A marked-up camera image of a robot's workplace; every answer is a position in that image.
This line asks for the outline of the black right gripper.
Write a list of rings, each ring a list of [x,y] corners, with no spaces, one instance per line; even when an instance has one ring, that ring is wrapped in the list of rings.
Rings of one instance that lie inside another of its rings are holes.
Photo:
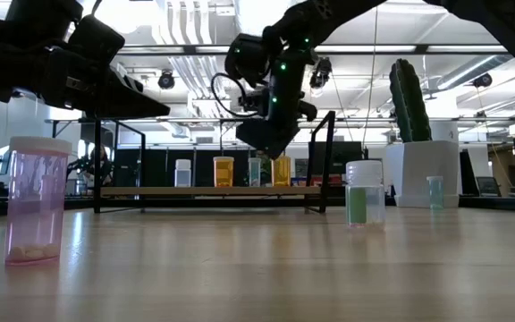
[[[236,138],[270,159],[277,159],[300,131],[297,120],[303,115],[311,122],[317,108],[303,102],[302,83],[307,65],[314,63],[310,49],[291,48],[282,51],[274,60],[268,83],[268,114],[270,123],[290,123],[284,131],[274,128],[263,119],[247,119],[237,126]]]

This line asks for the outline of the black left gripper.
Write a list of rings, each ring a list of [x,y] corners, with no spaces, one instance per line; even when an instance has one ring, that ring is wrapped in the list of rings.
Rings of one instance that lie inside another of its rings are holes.
[[[32,93],[49,106],[85,111],[91,118],[141,119],[171,112],[82,46],[0,51],[0,102],[9,102],[16,92]]]

